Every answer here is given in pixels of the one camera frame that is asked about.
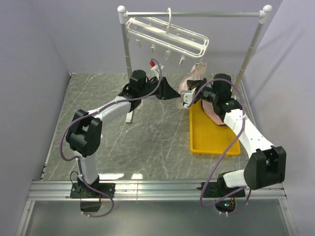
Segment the white pink underwear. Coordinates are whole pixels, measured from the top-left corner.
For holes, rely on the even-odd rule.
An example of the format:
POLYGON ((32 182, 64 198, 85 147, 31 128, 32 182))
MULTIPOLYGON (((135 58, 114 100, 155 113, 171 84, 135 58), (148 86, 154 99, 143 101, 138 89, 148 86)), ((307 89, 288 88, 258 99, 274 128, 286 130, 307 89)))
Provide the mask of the white pink underwear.
MULTIPOLYGON (((192 67, 190 73, 186 75, 180 82, 178 93, 181 94, 181 91, 188 90, 187 80, 201 80, 201 76, 205 74, 207 69, 207 63, 203 62, 203 66, 200 68, 195 68, 195 65, 192 67)), ((181 97, 176 100, 176 107, 179 109, 185 109, 181 102, 181 97)))

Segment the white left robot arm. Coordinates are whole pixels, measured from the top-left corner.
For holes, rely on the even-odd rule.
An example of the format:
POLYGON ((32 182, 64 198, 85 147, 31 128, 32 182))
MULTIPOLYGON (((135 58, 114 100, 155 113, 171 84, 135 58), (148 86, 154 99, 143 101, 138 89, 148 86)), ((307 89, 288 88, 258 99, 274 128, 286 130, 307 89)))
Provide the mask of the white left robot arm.
POLYGON ((72 123, 62 136, 74 153, 78 163, 77 181, 72 185, 71 198, 96 199, 91 203, 80 203, 83 214, 97 212, 101 200, 113 200, 115 184, 101 183, 96 169, 95 153, 101 143, 102 128, 116 118, 134 111, 142 99, 155 96, 159 100, 171 100, 181 95, 174 90, 160 73, 148 78, 143 70, 132 72, 129 82, 111 102, 90 111, 75 112, 72 123))

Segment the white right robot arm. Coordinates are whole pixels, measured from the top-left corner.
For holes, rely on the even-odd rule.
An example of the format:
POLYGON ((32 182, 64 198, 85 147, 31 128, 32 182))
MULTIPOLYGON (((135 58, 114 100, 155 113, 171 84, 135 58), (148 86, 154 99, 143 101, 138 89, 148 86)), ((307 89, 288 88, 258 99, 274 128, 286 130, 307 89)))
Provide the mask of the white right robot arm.
POLYGON ((249 157, 243 170, 222 173, 217 179, 218 196, 228 197, 248 187, 251 190, 282 183, 285 179, 286 151, 268 141, 249 120, 244 100, 232 97, 236 88, 227 74, 213 80, 187 80, 188 90, 181 92, 181 101, 189 108, 198 101, 213 105, 216 116, 236 135, 249 157))

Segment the white plastic clip hanger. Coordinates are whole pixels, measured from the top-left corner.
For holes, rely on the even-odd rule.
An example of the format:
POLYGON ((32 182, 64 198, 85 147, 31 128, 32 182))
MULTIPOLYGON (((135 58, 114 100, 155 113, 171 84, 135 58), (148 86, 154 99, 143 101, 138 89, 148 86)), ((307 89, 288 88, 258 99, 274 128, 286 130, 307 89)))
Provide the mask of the white plastic clip hanger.
POLYGON ((185 58, 201 59, 210 43, 208 37, 172 24, 172 10, 167 9, 168 21, 155 17, 132 17, 126 22, 128 35, 164 47, 185 58))

